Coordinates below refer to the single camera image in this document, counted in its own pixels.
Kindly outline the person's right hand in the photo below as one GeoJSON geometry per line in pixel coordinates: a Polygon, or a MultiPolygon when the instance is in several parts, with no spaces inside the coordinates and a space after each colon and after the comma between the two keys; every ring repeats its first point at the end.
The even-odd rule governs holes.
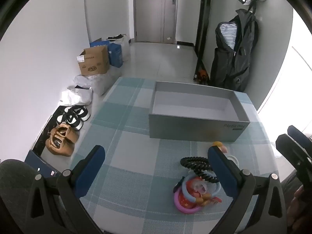
{"type": "Polygon", "coordinates": [[[302,214],[306,204],[302,202],[301,196],[304,193],[304,186],[301,185],[294,193],[294,197],[287,209],[287,226],[291,231],[299,229],[300,225],[306,220],[306,216],[302,214]]]}

